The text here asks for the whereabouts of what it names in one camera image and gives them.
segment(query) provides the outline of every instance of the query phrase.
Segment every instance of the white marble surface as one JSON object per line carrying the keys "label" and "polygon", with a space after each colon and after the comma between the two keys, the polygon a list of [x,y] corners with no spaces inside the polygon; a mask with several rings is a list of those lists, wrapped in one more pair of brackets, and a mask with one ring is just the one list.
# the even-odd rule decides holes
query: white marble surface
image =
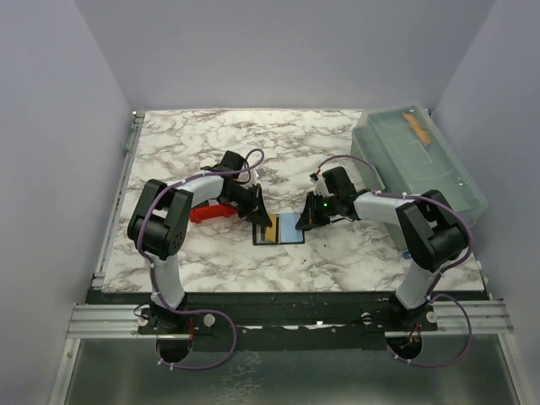
{"label": "white marble surface", "polygon": [[[266,153],[260,179],[269,213],[301,212],[313,185],[309,174],[331,154],[346,154],[361,111],[159,111],[146,115],[112,253],[104,292],[150,291],[148,268],[126,228],[144,183],[173,181],[219,162],[224,151]],[[363,188],[352,162],[344,166]],[[304,245],[253,246],[251,224],[234,216],[190,224],[178,258],[186,291],[392,290],[409,260],[385,227],[342,221],[305,234]],[[449,271],[438,289],[482,290],[473,258]]]}

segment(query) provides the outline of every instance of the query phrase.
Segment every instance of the small box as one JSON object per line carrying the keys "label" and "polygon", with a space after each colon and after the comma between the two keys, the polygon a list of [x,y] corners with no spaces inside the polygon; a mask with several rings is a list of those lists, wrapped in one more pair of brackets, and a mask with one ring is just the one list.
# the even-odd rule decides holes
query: small box
{"label": "small box", "polygon": [[[369,161],[379,172],[381,185],[377,186],[370,168],[355,161],[368,188],[398,194],[439,190],[469,226],[474,226],[488,206],[485,196],[420,105],[362,113],[353,130],[351,154]],[[407,250],[401,229],[389,224],[386,227],[397,249]]]}

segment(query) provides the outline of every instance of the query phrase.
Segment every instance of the purple cable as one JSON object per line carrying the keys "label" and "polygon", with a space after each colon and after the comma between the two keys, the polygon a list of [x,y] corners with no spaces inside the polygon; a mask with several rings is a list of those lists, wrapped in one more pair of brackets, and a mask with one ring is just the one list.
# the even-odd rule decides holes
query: purple cable
{"label": "purple cable", "polygon": [[154,289],[154,291],[156,292],[159,300],[161,301],[161,303],[163,304],[163,306],[170,312],[172,312],[173,314],[178,314],[178,315],[198,315],[198,314],[215,314],[215,315],[218,315],[218,316],[222,316],[223,318],[225,318],[227,320],[227,322],[230,324],[230,327],[232,328],[232,332],[233,332],[233,343],[230,347],[230,350],[229,352],[219,361],[216,361],[215,363],[212,363],[212,364],[206,364],[206,365],[181,365],[181,364],[171,364],[171,363],[166,363],[164,362],[162,359],[161,359],[161,356],[159,354],[159,347],[158,347],[158,355],[159,355],[159,360],[162,362],[162,363],[165,363],[166,365],[168,365],[169,367],[173,367],[175,369],[180,369],[180,370],[209,370],[209,369],[212,369],[214,367],[217,367],[218,365],[221,365],[222,363],[224,363],[225,361],[227,361],[228,359],[230,359],[230,357],[233,355],[233,353],[235,352],[235,348],[236,348],[236,340],[237,340],[237,336],[236,336],[236,327],[235,327],[235,324],[233,323],[232,319],[230,319],[230,317],[221,312],[220,310],[177,310],[176,308],[173,308],[166,300],[166,298],[163,296],[163,294],[161,294],[161,291],[159,290],[159,286],[158,286],[158,282],[157,282],[157,278],[156,278],[156,275],[155,275],[155,260],[149,255],[147,254],[144,250],[143,250],[143,235],[144,235],[144,231],[146,230],[146,227],[148,225],[148,222],[150,220],[150,216],[152,215],[152,212],[155,210],[156,206],[158,205],[159,201],[161,200],[161,198],[163,198],[163,196],[169,192],[170,190],[172,190],[173,188],[175,187],[178,187],[178,186],[181,186],[183,184],[186,184],[187,182],[189,181],[194,181],[196,179],[200,179],[202,177],[209,177],[209,176],[221,176],[221,177],[224,177],[224,176],[234,176],[234,175],[239,175],[240,173],[244,173],[246,171],[249,171],[249,170],[253,170],[255,169],[258,165],[260,165],[262,163],[262,161],[264,160],[264,152],[262,151],[262,149],[260,148],[254,148],[253,150],[251,150],[248,154],[247,154],[247,157],[251,156],[251,154],[255,153],[255,152],[258,152],[261,154],[261,158],[253,165],[253,166],[247,166],[241,170],[234,170],[234,171],[221,171],[221,172],[211,172],[211,173],[208,173],[208,172],[205,172],[205,173],[198,173],[196,175],[192,175],[190,177],[187,177],[186,179],[184,180],[180,180],[180,181],[177,181],[173,184],[170,184],[168,185],[166,188],[164,188],[157,196],[156,198],[154,199],[154,201],[152,202],[152,204],[150,205],[149,209],[148,209],[148,212],[146,213],[146,215],[144,216],[144,220],[143,220],[143,225],[141,226],[141,230],[139,231],[138,233],[138,238],[137,238],[137,250],[138,252],[141,254],[142,257],[144,257],[146,260],[149,261],[150,263],[150,280],[151,280],[151,283],[152,283],[152,288]]}
{"label": "purple cable", "polygon": [[[375,179],[376,179],[377,183],[379,184],[379,186],[381,185],[380,182],[379,182],[379,173],[377,172],[377,169],[371,163],[369,163],[369,162],[367,162],[367,161],[365,161],[365,160],[363,160],[361,158],[357,158],[356,156],[352,156],[350,154],[337,154],[335,156],[331,156],[330,158],[327,158],[327,159],[323,160],[317,166],[318,171],[321,171],[321,167],[325,163],[329,162],[330,160],[339,159],[339,158],[347,158],[347,159],[358,160],[359,162],[361,162],[364,165],[368,166],[375,173]],[[399,200],[406,199],[406,200],[422,200],[422,201],[426,201],[427,203],[433,204],[433,205],[435,205],[435,206],[437,206],[437,207],[439,207],[441,209],[444,209],[447,213],[450,213],[451,215],[453,215],[462,224],[463,229],[467,233],[467,241],[468,241],[467,252],[465,253],[465,255],[463,255],[463,257],[461,259],[450,263],[449,265],[443,267],[439,271],[439,273],[435,276],[433,282],[431,283],[431,285],[428,288],[427,296],[429,297],[431,295],[431,293],[433,292],[433,290],[435,288],[435,285],[437,285],[437,283],[440,281],[440,276],[443,273],[445,273],[446,271],[450,270],[451,268],[453,268],[455,266],[459,266],[460,264],[465,262],[471,256],[471,254],[473,253],[474,238],[473,238],[473,233],[471,231],[471,228],[469,228],[469,226],[465,222],[465,219],[463,219],[462,216],[459,213],[457,213],[456,211],[454,211],[450,207],[447,207],[445,204],[443,204],[441,202],[438,202],[438,201],[435,201],[435,200],[433,200],[433,199],[431,199],[429,197],[411,196],[411,195],[407,195],[407,194],[384,193],[384,192],[378,192],[373,188],[371,189],[371,192],[376,197],[394,198],[394,199],[399,199]],[[456,363],[457,361],[463,359],[467,355],[468,351],[471,348],[471,344],[473,343],[473,328],[471,327],[471,320],[469,319],[469,316],[468,316],[467,312],[465,311],[465,308],[463,307],[463,305],[461,305],[454,298],[450,297],[448,294],[437,294],[435,297],[433,297],[433,299],[429,299],[430,304],[433,304],[439,298],[447,298],[448,300],[451,300],[452,302],[454,302],[454,304],[456,304],[459,307],[459,309],[462,310],[463,315],[465,316],[465,320],[467,321],[467,328],[468,328],[468,338],[467,338],[467,345],[465,346],[463,351],[460,354],[458,354],[453,360],[447,361],[445,363],[441,363],[441,364],[424,364],[424,363],[418,363],[418,362],[415,362],[415,361],[404,359],[403,357],[400,357],[397,354],[395,354],[394,351],[390,347],[388,347],[388,349],[394,354],[394,357],[397,360],[400,360],[403,363],[407,363],[408,365],[415,365],[415,366],[423,367],[423,368],[436,369],[436,368],[439,368],[439,367],[446,367],[448,365],[453,365],[454,363]]]}
{"label": "purple cable", "polygon": [[467,343],[465,344],[465,348],[463,348],[462,352],[459,353],[454,359],[446,361],[445,363],[438,363],[438,364],[430,364],[430,363],[421,363],[418,361],[410,360],[410,359],[404,359],[403,357],[399,356],[392,350],[390,346],[388,346],[388,350],[394,355],[394,359],[399,360],[406,365],[414,365],[416,367],[422,367],[424,369],[439,369],[442,367],[447,367],[449,365],[453,365],[463,359],[465,356],[467,356],[469,350],[471,349],[471,345],[473,344],[473,326],[471,325],[471,319],[469,318],[469,315],[465,311],[465,308],[463,305],[461,305],[455,298],[450,297],[448,294],[437,294],[435,297],[433,297],[432,300],[429,300],[430,304],[433,304],[436,302],[439,298],[446,298],[450,301],[452,301],[454,304],[456,304],[460,310],[462,310],[463,315],[465,316],[465,321],[467,322],[467,330],[468,330],[468,337],[467,337]]}

